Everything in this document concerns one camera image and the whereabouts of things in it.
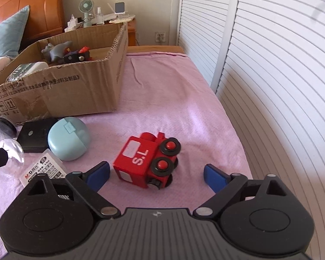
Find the wooden headboard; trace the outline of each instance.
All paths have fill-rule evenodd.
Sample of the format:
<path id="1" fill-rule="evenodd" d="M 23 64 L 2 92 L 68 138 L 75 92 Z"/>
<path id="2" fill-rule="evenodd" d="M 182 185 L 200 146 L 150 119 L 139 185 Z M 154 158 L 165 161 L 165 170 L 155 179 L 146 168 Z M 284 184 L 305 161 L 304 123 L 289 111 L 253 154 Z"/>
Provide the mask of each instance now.
<path id="1" fill-rule="evenodd" d="M 21 48 L 63 32 L 64 11 L 62 0 L 0 0 L 0 22 L 26 5 L 30 14 L 25 27 Z"/>

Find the light blue container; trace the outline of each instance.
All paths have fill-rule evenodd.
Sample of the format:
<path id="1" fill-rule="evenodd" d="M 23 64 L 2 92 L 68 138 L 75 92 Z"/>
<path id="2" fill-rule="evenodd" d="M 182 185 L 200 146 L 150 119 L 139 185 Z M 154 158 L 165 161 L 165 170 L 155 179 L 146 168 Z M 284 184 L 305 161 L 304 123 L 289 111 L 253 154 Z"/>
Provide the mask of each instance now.
<path id="1" fill-rule="evenodd" d="M 78 118 L 65 117 L 49 130 L 48 145 L 52 153 L 61 160 L 77 159 L 90 145 L 88 128 Z"/>

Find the device screen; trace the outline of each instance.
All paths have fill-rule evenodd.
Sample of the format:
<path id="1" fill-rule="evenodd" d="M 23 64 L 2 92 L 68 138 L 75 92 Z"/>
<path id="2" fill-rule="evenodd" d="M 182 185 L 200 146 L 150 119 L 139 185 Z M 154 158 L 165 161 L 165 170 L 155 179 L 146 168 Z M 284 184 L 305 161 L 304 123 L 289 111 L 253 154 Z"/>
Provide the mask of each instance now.
<path id="1" fill-rule="evenodd" d="M 125 12 L 125 3 L 124 2 L 115 3 L 114 11 L 115 11 L 115 13 L 124 13 Z"/>

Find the red toy part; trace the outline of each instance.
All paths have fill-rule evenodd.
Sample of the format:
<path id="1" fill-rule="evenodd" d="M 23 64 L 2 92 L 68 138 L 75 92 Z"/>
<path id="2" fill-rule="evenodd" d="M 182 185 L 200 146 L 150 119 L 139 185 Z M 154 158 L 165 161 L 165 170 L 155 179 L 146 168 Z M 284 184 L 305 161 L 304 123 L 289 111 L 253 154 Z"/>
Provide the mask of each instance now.
<path id="1" fill-rule="evenodd" d="M 82 49 L 80 49 L 80 50 L 78 51 L 78 53 L 85 53 L 85 52 L 88 52 L 89 50 L 90 50 L 89 47 L 83 47 Z"/>
<path id="2" fill-rule="evenodd" d="M 172 182 L 172 172 L 178 164 L 180 143 L 165 138 L 159 132 L 130 137 L 113 163 L 118 177 L 136 186 L 162 189 Z"/>

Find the closet door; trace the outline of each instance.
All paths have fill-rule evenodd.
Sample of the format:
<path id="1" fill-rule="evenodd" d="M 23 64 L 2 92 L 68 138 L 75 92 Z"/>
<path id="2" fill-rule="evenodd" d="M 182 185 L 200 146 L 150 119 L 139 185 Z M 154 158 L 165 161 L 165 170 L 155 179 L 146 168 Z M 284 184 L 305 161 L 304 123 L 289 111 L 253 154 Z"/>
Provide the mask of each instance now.
<path id="1" fill-rule="evenodd" d="M 178 45 L 210 85 L 216 67 L 229 0 L 182 0 Z"/>
<path id="2" fill-rule="evenodd" d="M 239 0 L 217 95 L 253 176 L 296 194 L 325 260 L 325 0 Z"/>

